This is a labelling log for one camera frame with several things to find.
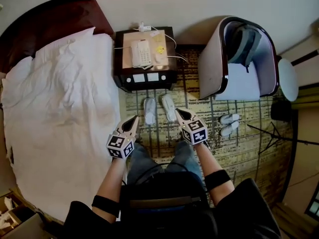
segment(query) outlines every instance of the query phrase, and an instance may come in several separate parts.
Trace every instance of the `black wristband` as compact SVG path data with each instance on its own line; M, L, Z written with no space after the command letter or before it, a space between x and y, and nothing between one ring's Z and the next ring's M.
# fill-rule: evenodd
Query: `black wristband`
M225 170L219 170L217 172L211 173L205 176L205 184L207 190L216 188L219 185L229 181L230 178Z
M120 204L101 196L95 196L93 199L92 207L99 208L100 210L114 215L116 218L119 217Z

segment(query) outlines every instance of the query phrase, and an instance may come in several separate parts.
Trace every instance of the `telephone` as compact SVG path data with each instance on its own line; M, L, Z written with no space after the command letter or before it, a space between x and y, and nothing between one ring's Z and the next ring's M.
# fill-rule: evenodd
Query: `telephone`
M152 64L150 45L147 40L131 42L133 67L145 67Z

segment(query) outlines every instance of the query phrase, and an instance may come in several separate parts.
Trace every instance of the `leg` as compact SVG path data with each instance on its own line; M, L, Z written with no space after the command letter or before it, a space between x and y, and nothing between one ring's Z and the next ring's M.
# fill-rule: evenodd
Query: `leg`
M156 165L157 163L152 160L145 148L138 143L134 143L134 150L131 154L131 168L128 173L128 184L134 184L141 174ZM138 181L138 184L160 171L162 171L160 166L151 169Z
M201 179L199 164L195 158L195 152L185 140L180 141L175 148L175 157L172 162L185 166L189 172L193 172ZM169 164L165 172L181 172L185 171L181 166Z

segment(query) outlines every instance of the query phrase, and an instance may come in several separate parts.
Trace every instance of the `yellow sticker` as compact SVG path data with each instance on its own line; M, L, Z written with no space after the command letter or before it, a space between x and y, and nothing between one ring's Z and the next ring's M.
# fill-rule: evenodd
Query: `yellow sticker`
M165 51L165 48L163 46L158 46L156 48L157 53L162 54Z

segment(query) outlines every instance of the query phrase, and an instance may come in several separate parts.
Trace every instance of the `white bedsheet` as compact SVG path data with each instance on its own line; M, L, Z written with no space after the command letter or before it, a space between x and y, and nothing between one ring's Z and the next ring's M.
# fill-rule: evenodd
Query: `white bedsheet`
M63 46L28 75L3 82L8 153L26 200L64 221L71 201L91 206L111 158L106 141L120 120L111 38Z

